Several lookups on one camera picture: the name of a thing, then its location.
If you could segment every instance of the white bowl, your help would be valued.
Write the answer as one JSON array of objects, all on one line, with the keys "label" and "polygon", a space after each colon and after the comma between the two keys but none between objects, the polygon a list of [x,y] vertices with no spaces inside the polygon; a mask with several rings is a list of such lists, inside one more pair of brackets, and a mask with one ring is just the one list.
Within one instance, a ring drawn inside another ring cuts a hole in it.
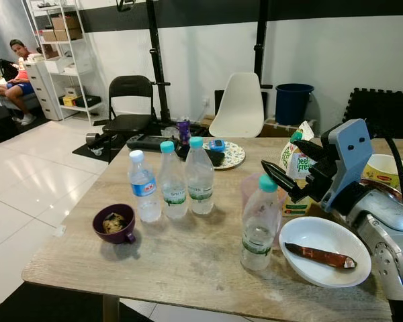
[{"label": "white bowl", "polygon": [[[357,262],[350,270],[334,268],[291,253],[284,243],[317,248],[347,255]],[[348,229],[332,221],[317,217],[300,217],[287,222],[279,234],[283,255],[292,268],[315,285],[338,288],[358,285],[371,271],[371,259],[361,240]]]}]

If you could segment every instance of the bottle cap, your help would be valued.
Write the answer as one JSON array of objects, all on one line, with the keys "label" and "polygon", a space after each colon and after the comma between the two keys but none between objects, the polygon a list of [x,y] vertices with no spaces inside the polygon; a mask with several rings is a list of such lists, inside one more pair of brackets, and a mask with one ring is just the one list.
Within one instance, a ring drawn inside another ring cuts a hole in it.
[{"label": "bottle cap", "polygon": [[303,138],[303,133],[300,132],[299,130],[297,130],[297,131],[295,131],[295,132],[293,133],[293,135],[291,136],[291,139],[289,139],[289,141],[290,141],[291,143],[293,143],[294,141],[296,141],[296,140],[301,140],[302,138]]},{"label": "bottle cap", "polygon": [[277,184],[267,174],[263,174],[260,177],[260,189],[266,193],[274,193],[277,189]]},{"label": "bottle cap", "polygon": [[203,138],[200,136],[193,136],[189,139],[189,146],[191,148],[201,148],[203,146]]},{"label": "bottle cap", "polygon": [[139,163],[143,161],[143,151],[140,150],[134,150],[130,152],[130,159],[134,163]]},{"label": "bottle cap", "polygon": [[175,151],[175,145],[172,141],[164,141],[161,142],[160,149],[162,153],[170,153]]}]

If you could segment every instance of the blue container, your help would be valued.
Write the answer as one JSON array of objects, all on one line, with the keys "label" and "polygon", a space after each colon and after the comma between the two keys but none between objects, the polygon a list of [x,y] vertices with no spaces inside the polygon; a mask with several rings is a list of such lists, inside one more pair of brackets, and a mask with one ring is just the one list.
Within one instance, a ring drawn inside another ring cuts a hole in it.
[{"label": "blue container", "polygon": [[276,122],[297,125],[304,120],[310,93],[315,88],[306,84],[282,84],[276,86]]}]

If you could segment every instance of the chair leg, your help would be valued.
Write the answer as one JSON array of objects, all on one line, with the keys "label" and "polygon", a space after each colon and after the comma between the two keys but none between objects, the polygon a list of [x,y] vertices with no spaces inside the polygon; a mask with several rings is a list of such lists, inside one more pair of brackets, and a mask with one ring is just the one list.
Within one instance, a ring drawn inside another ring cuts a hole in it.
[{"label": "chair leg", "polygon": [[112,136],[109,136],[109,164],[112,161]]}]

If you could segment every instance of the purple bottle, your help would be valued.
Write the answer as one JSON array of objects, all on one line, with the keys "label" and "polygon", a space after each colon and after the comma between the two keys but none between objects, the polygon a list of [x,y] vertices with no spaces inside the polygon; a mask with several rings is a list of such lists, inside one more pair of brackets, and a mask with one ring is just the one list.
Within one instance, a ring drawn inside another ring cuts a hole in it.
[{"label": "purple bottle", "polygon": [[189,144],[189,139],[191,137],[191,133],[189,132],[189,120],[182,119],[177,122],[177,128],[179,129],[179,139],[183,145]]}]

